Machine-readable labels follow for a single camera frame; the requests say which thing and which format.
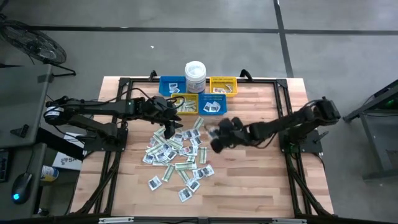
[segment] white plastic container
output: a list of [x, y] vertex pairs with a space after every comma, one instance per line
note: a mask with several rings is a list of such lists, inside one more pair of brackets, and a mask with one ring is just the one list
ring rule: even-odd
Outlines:
[[57, 170], [57, 168], [43, 165], [42, 175], [40, 176], [40, 180], [53, 182], [58, 178], [59, 174], [60, 173]]
[[185, 66], [187, 93], [204, 93], [206, 89], [206, 67], [203, 63], [192, 61]]

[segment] white jar lid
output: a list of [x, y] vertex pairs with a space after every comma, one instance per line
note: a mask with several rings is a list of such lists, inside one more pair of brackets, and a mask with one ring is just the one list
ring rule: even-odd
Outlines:
[[189, 62], [185, 66], [185, 75], [190, 81], [200, 81], [206, 77], [206, 67], [198, 61]]

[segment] printed label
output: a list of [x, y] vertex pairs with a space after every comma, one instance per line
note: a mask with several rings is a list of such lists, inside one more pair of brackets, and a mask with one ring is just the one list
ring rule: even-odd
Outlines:
[[188, 83], [188, 91], [192, 93], [199, 93], [206, 88], [206, 79], [200, 83]]
[[47, 108], [46, 111], [49, 111], [49, 110], [52, 110], [52, 111], [61, 111], [61, 112], [64, 111], [63, 108], [61, 108], [61, 107], [56, 107], [56, 106], [50, 106], [50, 107]]
[[51, 116], [51, 115], [60, 116], [60, 113], [59, 113], [59, 112], [56, 112], [56, 111], [50, 111], [50, 112], [48, 112], [48, 113], [45, 114], [45, 116]]

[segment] gray concrete floor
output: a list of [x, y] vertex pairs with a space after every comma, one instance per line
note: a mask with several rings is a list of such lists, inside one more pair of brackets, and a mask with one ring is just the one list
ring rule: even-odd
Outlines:
[[[286, 29], [398, 29], [395, 0], [280, 0]], [[271, 0], [14, 0], [4, 11], [35, 25], [277, 28]], [[208, 75], [286, 77], [277, 34], [194, 34], [145, 32], [47, 32], [68, 54], [64, 66], [76, 77], [57, 78], [49, 95], [96, 98], [106, 75], [183, 73], [200, 60]], [[310, 99], [327, 96], [341, 114], [360, 106], [397, 78], [398, 36], [287, 35], [295, 77], [304, 78]], [[30, 64], [0, 42], [0, 63]], [[321, 128], [326, 176], [335, 213], [341, 217], [398, 222], [398, 181], [364, 182], [377, 170], [376, 158], [359, 121]], [[69, 189], [45, 200], [54, 215], [65, 212]]]

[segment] barcode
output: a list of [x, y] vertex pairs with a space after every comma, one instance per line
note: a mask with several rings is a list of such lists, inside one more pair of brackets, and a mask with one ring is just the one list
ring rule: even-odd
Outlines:
[[151, 187], [156, 187], [157, 185], [153, 180], [149, 181], [149, 184]]
[[198, 185], [198, 183], [194, 182], [194, 183], [191, 185], [191, 188], [192, 188], [192, 189], [195, 189], [195, 187], [197, 187], [197, 185]]
[[183, 192], [184, 196], [189, 197], [190, 193], [187, 189], [185, 189]]

